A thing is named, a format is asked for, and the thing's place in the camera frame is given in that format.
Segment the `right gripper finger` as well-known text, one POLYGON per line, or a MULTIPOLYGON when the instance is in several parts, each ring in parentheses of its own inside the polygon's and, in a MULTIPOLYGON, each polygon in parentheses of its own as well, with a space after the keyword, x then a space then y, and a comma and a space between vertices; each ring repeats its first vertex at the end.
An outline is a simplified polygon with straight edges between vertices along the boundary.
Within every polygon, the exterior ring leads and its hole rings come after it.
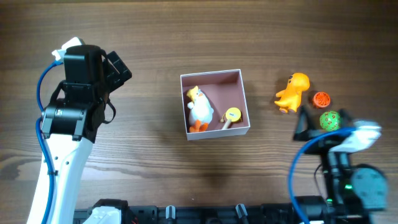
POLYGON ((340 128, 352 127, 353 117, 345 109, 339 110, 340 128))
POLYGON ((311 120, 306 106, 301 106, 298 121, 294 131, 294 140, 310 140, 311 120))

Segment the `orange round ball toy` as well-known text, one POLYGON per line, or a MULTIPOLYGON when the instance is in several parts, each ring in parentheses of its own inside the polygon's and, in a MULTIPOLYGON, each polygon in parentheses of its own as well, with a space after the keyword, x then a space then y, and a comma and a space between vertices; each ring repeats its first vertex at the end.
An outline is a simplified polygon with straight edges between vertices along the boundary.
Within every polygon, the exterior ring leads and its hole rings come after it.
POLYGON ((316 108, 326 108, 330 105, 331 98, 326 92, 318 91, 314 94, 312 103, 316 108))

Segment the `orange dinosaur toy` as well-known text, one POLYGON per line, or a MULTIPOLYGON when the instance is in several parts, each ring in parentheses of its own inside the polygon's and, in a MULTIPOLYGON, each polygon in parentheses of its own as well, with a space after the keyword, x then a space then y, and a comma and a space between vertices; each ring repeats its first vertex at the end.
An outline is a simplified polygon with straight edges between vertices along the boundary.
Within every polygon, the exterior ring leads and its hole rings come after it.
POLYGON ((274 103, 283 113, 296 113, 301 105, 302 93, 310 88, 309 77, 304 73, 293 73, 287 82, 287 87, 275 94, 279 100, 274 103))

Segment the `yellow rattle drum toy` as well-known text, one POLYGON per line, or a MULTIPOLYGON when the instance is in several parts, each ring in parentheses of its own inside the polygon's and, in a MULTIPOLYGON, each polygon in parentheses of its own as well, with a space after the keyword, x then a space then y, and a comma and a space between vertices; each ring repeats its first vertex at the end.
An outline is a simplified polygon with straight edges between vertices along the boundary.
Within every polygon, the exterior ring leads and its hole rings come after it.
POLYGON ((237 107, 232 107, 227 109, 227 111, 223 114, 220 119, 220 122, 223 123, 222 129, 228 129, 232 123, 238 123, 242 121, 242 112, 237 107))

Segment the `white plush duck toy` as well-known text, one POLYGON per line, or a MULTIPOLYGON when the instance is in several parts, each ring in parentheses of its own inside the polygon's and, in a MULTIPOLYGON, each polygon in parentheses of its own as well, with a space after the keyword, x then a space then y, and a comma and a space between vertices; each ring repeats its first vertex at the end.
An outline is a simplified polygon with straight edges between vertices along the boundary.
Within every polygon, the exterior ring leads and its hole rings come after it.
POLYGON ((211 107, 209 99, 198 86, 189 89, 187 91, 187 96, 191 99, 187 104, 187 107, 190 110, 188 118, 190 125, 189 132, 198 133, 206 131, 213 119, 214 113, 214 109, 211 107))

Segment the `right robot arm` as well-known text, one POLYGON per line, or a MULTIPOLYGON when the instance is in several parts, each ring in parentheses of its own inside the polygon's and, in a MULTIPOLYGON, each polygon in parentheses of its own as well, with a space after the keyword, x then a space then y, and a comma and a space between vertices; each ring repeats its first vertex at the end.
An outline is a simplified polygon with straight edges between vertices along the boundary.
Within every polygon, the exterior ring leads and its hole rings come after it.
POLYGON ((287 178, 292 204, 292 223, 372 223, 372 212, 385 210, 389 191, 386 175, 368 164, 352 165, 352 154, 369 149, 380 137, 374 121, 353 119, 344 109, 337 112, 339 129, 316 128, 306 107, 301 106, 293 139, 303 141, 287 178), (294 172, 304 154, 319 156, 326 197, 296 196, 294 172))

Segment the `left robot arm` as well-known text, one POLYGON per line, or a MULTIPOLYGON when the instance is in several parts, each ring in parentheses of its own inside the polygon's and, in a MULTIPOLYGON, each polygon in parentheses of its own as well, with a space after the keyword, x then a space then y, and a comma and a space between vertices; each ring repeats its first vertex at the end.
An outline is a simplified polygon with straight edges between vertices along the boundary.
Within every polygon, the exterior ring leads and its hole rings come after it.
POLYGON ((83 169, 98 128, 115 110, 110 94, 132 77, 119 55, 96 45, 75 45, 57 54, 60 81, 35 123, 42 162, 28 223, 72 223, 83 169))

